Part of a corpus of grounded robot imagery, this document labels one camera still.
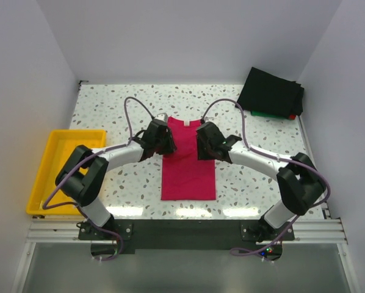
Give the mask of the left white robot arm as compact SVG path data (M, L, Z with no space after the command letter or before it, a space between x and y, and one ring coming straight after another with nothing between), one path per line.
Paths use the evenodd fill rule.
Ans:
M172 154L175 151L176 145L167 122L156 117L127 145L95 149L77 146L58 173L55 185L95 226L115 232L114 217L98 197L106 173L126 164L142 162L154 154Z

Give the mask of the magenta t shirt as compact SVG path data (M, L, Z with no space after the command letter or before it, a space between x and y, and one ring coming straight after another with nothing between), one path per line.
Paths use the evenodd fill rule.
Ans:
M169 117L167 124L176 151L162 158L161 200L215 200L215 162L198 159L197 128L201 121Z

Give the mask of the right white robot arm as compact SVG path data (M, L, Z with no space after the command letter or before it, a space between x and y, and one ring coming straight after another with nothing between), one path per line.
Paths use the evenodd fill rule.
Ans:
M248 228L258 242L275 234L291 218L305 215L329 191L328 183L304 153L286 156L256 148L242 137L225 137L212 122L203 123L196 133L199 160L248 167L278 183L281 199Z

